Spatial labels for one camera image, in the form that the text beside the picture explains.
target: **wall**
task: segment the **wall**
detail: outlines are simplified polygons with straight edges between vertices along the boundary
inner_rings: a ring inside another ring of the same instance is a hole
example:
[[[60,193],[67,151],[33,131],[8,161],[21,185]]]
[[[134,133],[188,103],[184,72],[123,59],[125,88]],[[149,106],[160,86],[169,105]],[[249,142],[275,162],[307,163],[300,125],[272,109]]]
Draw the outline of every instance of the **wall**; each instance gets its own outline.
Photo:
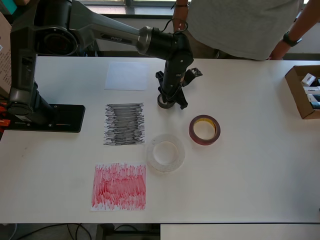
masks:
[[[167,19],[128,19],[128,18],[115,18],[124,24],[130,25],[134,28],[140,29],[144,26],[155,27],[162,30]],[[172,23],[166,29],[166,32],[173,32]],[[99,49],[101,51],[136,51],[135,47],[124,45],[116,42],[108,42],[97,40]],[[297,46],[291,48],[289,53],[314,53],[320,54],[320,23],[317,23],[309,32],[303,36],[303,41]]]

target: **wristwatch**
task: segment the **wristwatch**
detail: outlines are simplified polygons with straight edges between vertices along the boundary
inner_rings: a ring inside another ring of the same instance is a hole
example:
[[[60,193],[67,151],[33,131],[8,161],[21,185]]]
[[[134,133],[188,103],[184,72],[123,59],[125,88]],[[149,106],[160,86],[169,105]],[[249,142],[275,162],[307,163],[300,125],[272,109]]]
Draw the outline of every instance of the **wristwatch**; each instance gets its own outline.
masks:
[[[300,43],[302,41],[302,38],[300,38],[297,41],[292,41],[289,38],[289,32],[287,31],[284,35],[283,35],[283,41],[288,44],[290,47],[294,47],[295,45],[297,45],[298,43]]]

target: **clear tape roll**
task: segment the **clear tape roll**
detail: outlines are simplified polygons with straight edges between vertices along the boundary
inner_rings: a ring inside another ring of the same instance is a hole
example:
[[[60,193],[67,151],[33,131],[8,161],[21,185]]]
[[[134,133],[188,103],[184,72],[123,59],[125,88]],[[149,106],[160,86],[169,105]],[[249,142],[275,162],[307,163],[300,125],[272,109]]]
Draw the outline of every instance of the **clear tape roll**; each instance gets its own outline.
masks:
[[[154,155],[154,150],[156,145],[162,143],[162,142],[169,142],[175,145],[177,149],[177,155],[175,159],[173,159],[170,163],[164,164],[157,160]],[[185,148],[177,137],[171,135],[171,134],[163,134],[156,136],[154,139],[151,140],[151,142],[148,144],[147,149],[146,149],[146,157],[147,157],[147,162],[156,170],[162,173],[169,173],[177,170],[185,160]]]

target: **floor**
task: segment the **floor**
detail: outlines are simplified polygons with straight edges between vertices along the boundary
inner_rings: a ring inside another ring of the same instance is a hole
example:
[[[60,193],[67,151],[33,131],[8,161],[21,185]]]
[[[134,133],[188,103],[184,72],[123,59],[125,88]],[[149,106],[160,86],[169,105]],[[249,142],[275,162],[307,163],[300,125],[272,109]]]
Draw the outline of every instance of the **floor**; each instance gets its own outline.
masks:
[[[28,234],[32,231],[38,230],[40,228],[53,225],[55,223],[20,223],[17,225],[16,233],[12,240]],[[92,240],[160,240],[160,225],[159,224],[114,224],[114,229],[109,231],[107,236],[100,236],[97,231],[98,224],[84,223],[82,224],[91,234]],[[76,225],[69,225],[70,232],[75,239]],[[15,224],[2,225],[0,224],[0,240],[8,240],[15,230]],[[24,240],[73,240],[68,232],[66,225],[54,226],[50,228],[43,229],[37,233],[24,238]],[[81,228],[78,230],[77,234],[78,240],[88,240],[88,234]]]

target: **red ink scribbles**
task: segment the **red ink scribbles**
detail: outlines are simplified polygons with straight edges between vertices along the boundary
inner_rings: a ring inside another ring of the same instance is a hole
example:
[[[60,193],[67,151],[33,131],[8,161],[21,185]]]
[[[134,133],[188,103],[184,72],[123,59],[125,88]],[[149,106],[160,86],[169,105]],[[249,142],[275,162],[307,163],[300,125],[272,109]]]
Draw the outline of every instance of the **red ink scribbles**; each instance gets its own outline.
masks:
[[[95,166],[91,210],[144,210],[146,165],[112,163]]]

